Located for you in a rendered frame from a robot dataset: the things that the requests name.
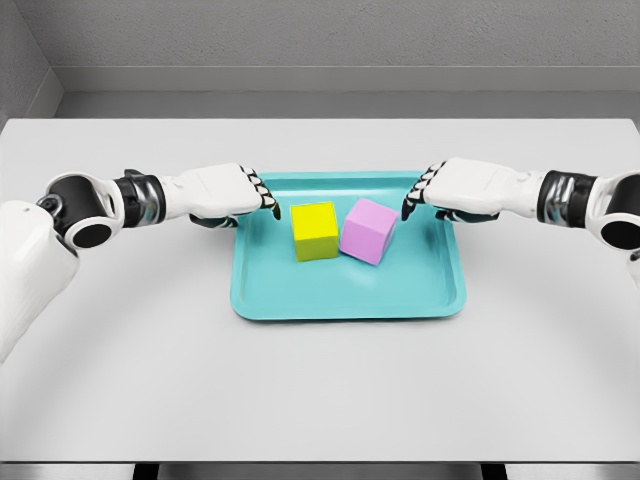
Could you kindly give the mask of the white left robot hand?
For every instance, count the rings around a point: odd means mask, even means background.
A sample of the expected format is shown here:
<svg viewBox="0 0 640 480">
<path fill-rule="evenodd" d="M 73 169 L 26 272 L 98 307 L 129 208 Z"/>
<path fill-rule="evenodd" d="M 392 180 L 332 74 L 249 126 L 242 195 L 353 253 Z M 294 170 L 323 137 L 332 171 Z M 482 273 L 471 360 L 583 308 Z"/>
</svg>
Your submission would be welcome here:
<svg viewBox="0 0 640 480">
<path fill-rule="evenodd" d="M 238 218 L 269 210 L 276 220 L 281 209 L 264 181 L 251 168 L 227 163 L 190 170 L 175 185 L 189 219 L 206 228 L 235 228 Z"/>
</svg>

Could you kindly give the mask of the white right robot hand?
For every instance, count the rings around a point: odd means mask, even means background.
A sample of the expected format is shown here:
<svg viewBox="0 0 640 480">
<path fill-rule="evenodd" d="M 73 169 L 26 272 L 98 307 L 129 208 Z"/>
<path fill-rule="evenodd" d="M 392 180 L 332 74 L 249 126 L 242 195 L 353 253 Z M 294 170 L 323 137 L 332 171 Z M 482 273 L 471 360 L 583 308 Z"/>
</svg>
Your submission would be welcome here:
<svg viewBox="0 0 640 480">
<path fill-rule="evenodd" d="M 419 204 L 428 204 L 446 219 L 478 223 L 511 211 L 535 214 L 540 179 L 530 172 L 459 157 L 428 167 L 406 194 L 401 219 L 407 220 Z"/>
</svg>

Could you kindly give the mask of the yellow cube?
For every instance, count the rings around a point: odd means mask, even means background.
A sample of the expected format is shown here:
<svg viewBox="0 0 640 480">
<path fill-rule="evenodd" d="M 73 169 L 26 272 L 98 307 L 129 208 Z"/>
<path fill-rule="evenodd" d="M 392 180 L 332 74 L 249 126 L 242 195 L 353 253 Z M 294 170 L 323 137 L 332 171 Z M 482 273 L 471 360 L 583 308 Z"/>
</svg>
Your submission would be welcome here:
<svg viewBox="0 0 640 480">
<path fill-rule="evenodd" d="M 294 205 L 290 213 L 298 262 L 338 256 L 339 229 L 332 202 Z"/>
</svg>

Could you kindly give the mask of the pink cube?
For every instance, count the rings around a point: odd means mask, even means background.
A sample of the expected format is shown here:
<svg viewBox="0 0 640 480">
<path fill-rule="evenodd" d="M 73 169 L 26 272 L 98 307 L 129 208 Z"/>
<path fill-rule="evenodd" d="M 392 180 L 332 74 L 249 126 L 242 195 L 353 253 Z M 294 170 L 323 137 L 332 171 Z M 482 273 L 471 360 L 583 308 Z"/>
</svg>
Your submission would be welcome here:
<svg viewBox="0 0 640 480">
<path fill-rule="evenodd" d="M 399 213 L 366 198 L 357 200 L 347 214 L 339 250 L 371 265 L 378 265 L 393 235 Z"/>
</svg>

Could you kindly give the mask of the teal rectangular tray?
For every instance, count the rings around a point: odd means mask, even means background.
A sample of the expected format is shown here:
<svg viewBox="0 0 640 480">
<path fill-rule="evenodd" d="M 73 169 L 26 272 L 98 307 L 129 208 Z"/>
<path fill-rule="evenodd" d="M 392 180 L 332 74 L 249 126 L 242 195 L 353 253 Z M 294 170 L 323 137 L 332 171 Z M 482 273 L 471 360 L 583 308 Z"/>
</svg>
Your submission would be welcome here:
<svg viewBox="0 0 640 480">
<path fill-rule="evenodd" d="M 344 220 L 359 198 L 398 208 L 417 171 L 277 172 L 262 178 L 282 218 L 256 211 L 236 229 L 230 301 L 249 320 L 443 318 L 466 303 L 466 285 L 451 223 L 429 206 L 398 222 L 377 266 L 339 254 L 299 262 L 290 208 L 330 201 Z"/>
</svg>

